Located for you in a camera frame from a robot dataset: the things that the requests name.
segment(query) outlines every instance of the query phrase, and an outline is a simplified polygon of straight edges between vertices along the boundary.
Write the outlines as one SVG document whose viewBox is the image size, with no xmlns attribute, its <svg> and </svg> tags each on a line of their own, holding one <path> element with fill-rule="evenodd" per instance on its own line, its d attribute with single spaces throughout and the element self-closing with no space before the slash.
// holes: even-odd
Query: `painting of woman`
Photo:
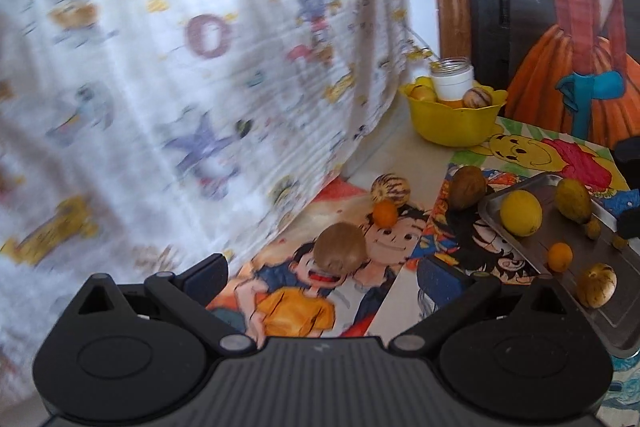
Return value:
<svg viewBox="0 0 640 427">
<path fill-rule="evenodd" d="M 622 0 L 554 0 L 553 24 L 509 87 L 506 116 L 614 147 L 640 134 L 640 65 Z"/>
</svg>

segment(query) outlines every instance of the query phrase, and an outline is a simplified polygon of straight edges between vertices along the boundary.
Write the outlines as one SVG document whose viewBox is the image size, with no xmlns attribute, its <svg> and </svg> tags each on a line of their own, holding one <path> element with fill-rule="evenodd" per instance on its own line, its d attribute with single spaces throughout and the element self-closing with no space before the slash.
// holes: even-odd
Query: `orange shirt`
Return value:
<svg viewBox="0 0 640 427">
<path fill-rule="evenodd" d="M 334 327 L 334 305 L 323 297 L 308 297 L 302 288 L 280 288 L 256 309 L 265 315 L 268 337 L 306 337 L 313 330 Z"/>
</svg>

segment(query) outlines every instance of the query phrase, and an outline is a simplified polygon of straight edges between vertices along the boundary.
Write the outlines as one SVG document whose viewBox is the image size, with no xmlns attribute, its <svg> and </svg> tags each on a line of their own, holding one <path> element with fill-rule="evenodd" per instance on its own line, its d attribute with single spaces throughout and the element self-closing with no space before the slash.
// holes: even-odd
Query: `orange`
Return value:
<svg viewBox="0 0 640 427">
<path fill-rule="evenodd" d="M 561 273 L 569 268 L 574 252 L 566 243 L 556 243 L 546 252 L 546 263 L 554 272 Z"/>
<path fill-rule="evenodd" d="M 398 222 L 398 209 L 393 201 L 383 200 L 373 205 L 373 222 L 381 229 L 390 229 Z"/>
</svg>

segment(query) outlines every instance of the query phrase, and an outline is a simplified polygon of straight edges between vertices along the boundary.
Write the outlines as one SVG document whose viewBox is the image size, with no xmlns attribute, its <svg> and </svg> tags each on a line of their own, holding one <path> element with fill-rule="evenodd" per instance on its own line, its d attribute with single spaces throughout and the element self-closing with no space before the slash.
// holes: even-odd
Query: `gray ribbed surface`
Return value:
<svg viewBox="0 0 640 427">
<path fill-rule="evenodd" d="M 394 357 L 375 339 L 271 339 L 253 357 L 221 363 L 190 404 L 146 427 L 505 425 L 455 402 L 426 363 Z M 593 417 L 566 425 L 602 427 Z"/>
</svg>

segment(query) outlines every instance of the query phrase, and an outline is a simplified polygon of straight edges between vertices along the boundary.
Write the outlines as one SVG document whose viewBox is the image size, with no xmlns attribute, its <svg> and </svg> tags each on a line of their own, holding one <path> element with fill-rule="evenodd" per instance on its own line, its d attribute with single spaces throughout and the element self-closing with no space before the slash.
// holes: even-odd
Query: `silver baking tray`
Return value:
<svg viewBox="0 0 640 427">
<path fill-rule="evenodd" d="M 602 224 L 597 241 L 584 234 L 580 225 L 566 219 L 555 207 L 556 185 L 562 178 L 555 174 L 537 174 L 485 197 L 478 205 L 480 217 L 498 232 L 538 273 L 551 273 L 546 267 L 546 251 L 554 243 L 568 244 L 574 251 L 574 260 L 562 273 L 551 273 L 575 300 L 575 280 L 595 263 L 613 267 L 618 285 L 610 301 L 597 310 L 578 307 L 590 320 L 609 352 L 626 359 L 640 349 L 640 241 L 632 239 L 622 252 L 611 246 L 616 230 L 616 219 L 596 201 L 591 200 L 593 214 Z M 500 205 L 512 190 L 527 190 L 538 198 L 543 210 L 542 226 L 530 237 L 513 237 L 500 222 Z"/>
</svg>

